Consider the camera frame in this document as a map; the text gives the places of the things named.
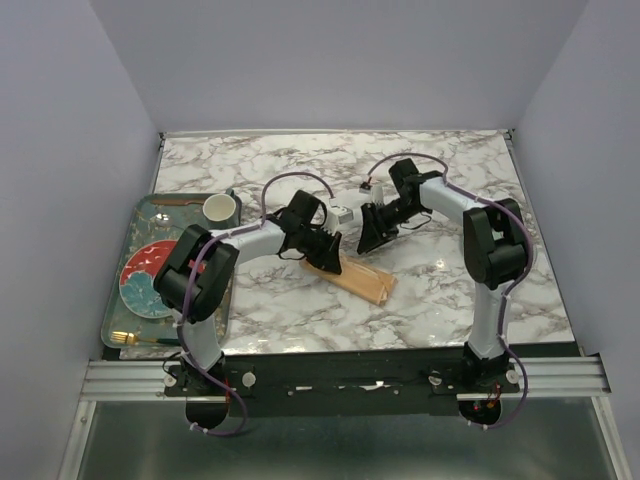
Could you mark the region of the peach cloth napkin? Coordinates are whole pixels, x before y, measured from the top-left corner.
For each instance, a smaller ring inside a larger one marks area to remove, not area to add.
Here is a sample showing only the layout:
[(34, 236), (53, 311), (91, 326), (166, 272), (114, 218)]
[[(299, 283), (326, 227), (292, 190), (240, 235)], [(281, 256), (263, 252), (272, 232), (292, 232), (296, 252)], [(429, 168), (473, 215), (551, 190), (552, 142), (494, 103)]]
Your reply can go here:
[(307, 260), (300, 260), (299, 264), (308, 272), (373, 305), (384, 306), (387, 303), (397, 283), (394, 275), (344, 253), (339, 255), (339, 260), (341, 274), (320, 270)]

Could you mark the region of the silver metal spoon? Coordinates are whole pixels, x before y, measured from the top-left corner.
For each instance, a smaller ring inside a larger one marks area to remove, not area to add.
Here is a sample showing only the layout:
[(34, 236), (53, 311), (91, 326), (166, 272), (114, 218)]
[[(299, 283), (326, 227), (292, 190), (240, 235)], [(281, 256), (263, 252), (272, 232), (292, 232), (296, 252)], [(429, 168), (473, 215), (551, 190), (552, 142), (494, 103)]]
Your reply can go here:
[(185, 223), (181, 217), (170, 215), (164, 212), (156, 213), (152, 217), (152, 220), (158, 228), (164, 228), (164, 229), (171, 229), (171, 228), (184, 229), (185, 228)]

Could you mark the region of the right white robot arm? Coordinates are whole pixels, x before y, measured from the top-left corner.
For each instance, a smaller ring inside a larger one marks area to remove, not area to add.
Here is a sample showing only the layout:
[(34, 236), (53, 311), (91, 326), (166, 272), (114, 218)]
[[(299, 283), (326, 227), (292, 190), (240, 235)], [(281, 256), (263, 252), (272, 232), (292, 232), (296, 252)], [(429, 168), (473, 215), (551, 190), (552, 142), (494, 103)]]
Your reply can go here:
[(464, 264), (475, 282), (470, 336), (464, 345), (460, 379), (480, 392), (508, 368), (506, 340), (511, 292), (528, 276), (533, 264), (531, 235), (517, 201), (489, 200), (453, 184), (441, 159), (423, 154), (443, 170), (420, 172), (415, 153), (393, 154), (389, 175), (398, 198), (385, 204), (375, 193), (361, 206), (363, 225), (357, 246), (369, 253), (394, 240), (399, 226), (419, 214), (438, 212), (462, 227)]

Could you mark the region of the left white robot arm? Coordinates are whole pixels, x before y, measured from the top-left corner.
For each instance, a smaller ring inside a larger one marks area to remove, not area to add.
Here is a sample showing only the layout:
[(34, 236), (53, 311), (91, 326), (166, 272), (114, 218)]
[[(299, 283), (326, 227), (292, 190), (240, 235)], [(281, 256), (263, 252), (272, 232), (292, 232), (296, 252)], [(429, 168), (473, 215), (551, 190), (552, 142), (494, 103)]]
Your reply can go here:
[(342, 235), (331, 209), (317, 197), (297, 191), (289, 204), (234, 229), (189, 226), (153, 280), (153, 288), (175, 318), (182, 355), (191, 365), (187, 382), (201, 395), (214, 393), (222, 380), (216, 365), (223, 351), (214, 316), (236, 267), (296, 250), (312, 267), (341, 274)]

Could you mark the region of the grey-green ceramic mug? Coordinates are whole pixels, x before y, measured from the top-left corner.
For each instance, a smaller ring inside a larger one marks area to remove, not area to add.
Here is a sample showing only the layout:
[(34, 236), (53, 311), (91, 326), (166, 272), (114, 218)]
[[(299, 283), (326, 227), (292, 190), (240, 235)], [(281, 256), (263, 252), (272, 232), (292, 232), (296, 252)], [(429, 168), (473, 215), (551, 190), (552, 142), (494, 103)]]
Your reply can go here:
[(202, 213), (210, 229), (232, 229), (240, 225), (241, 200), (233, 189), (227, 189), (209, 196), (202, 206)]

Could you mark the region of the floral teal serving tray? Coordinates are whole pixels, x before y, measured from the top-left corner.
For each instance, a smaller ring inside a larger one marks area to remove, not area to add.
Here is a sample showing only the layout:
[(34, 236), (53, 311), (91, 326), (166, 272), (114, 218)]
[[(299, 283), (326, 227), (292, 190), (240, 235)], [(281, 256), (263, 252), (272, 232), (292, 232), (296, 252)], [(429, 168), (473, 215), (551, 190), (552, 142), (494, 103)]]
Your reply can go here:
[[(154, 205), (149, 200), (154, 198), (208, 198), (207, 194), (151, 194), (145, 196), (134, 207), (132, 218), (125, 237), (123, 250), (117, 266), (115, 279), (101, 328), (101, 339), (105, 346), (123, 348), (125, 345), (113, 343), (110, 335), (115, 331), (131, 332), (145, 338), (175, 338), (173, 318), (170, 315), (160, 320), (143, 319), (129, 311), (119, 293), (119, 278), (126, 261), (141, 247), (158, 240), (178, 240), (183, 230), (192, 224), (205, 227), (206, 219), (202, 213), (203, 205), (166, 206)], [(185, 223), (184, 229), (158, 228), (152, 217), (164, 212), (179, 216)]]

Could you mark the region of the red and teal plate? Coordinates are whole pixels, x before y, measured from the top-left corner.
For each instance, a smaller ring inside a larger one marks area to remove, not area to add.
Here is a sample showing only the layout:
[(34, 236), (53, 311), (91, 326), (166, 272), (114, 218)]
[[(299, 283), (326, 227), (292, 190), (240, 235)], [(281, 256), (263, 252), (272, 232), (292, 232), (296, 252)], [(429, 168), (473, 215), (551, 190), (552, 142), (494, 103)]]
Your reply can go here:
[(170, 315), (153, 287), (155, 276), (175, 247), (176, 240), (158, 240), (138, 249), (126, 261), (119, 278), (125, 307), (143, 319), (160, 320)]

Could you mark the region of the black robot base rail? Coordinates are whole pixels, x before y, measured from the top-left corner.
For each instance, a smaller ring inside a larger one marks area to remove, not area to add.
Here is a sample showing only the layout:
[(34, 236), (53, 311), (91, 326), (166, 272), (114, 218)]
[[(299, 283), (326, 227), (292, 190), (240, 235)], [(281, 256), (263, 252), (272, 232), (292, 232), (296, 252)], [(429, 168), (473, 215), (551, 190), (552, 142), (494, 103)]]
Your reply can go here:
[(204, 419), (464, 413), (493, 424), (501, 399), (521, 391), (507, 354), (476, 361), (466, 347), (228, 355), (207, 376), (181, 361), (165, 382), (168, 397), (190, 399), (189, 416)]

